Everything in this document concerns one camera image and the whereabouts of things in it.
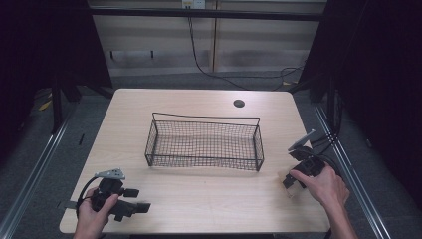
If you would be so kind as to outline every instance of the wooden table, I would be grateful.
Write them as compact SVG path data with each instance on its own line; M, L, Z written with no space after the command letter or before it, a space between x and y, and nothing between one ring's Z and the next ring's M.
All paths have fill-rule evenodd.
M245 106L237 108L235 100ZM149 167L144 157L152 113L205 117L258 117L265 161L259 172L220 167ZM129 202L150 202L146 214L115 222L104 232L277 233L322 232L324 210L307 190L289 198L278 172L298 162L287 149L306 131L288 93L192 90L118 90L109 105L91 153L72 195L76 201L96 172L120 167L124 188L140 190ZM60 229L75 231L68 209Z

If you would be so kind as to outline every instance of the round hole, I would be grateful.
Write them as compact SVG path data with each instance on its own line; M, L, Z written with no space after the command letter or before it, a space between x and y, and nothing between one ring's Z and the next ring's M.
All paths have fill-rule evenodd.
M236 101L233 103L233 105L235 105L235 107L237 107L237 108L242 108L242 107L244 107L244 106L245 106L245 102L244 102L244 101L242 101L242 100L236 100Z

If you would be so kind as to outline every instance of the basket handle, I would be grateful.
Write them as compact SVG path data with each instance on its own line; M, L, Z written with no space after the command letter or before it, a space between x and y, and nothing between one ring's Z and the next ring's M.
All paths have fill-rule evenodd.
M260 124L261 118L239 118L239 117L195 117L195 116L183 116L183 115L175 115L175 114L166 114L166 113L152 113L152 118L156 121L155 116L162 115L168 117L180 117L180 118L198 118L198 119L227 119L227 120L257 120L257 125Z

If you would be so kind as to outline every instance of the human hand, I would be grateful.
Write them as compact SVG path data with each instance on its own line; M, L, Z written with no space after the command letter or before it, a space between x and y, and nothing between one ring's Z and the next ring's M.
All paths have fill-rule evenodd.
M336 175L334 169L327 163L316 177L308 177L297 170L291 170L290 175L301 181L311 196L324 208L331 205L344 206L350 194L342 178Z
M105 205L99 212L95 212L91 205L91 196L97 188L91 188L87 192L86 199L79 207L79 218L77 229L75 231L75 239L97 239L101 236L102 231L108 223L109 211L118 201L118 195L113 194L105 201Z

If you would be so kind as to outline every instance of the black wire basket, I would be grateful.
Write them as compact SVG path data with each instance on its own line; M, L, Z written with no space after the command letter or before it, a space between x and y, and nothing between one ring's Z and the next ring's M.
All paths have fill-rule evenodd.
M256 124L224 122L244 120L255 120ZM264 163L259 122L259 118L153 113L146 161L149 166L216 166L259 171Z

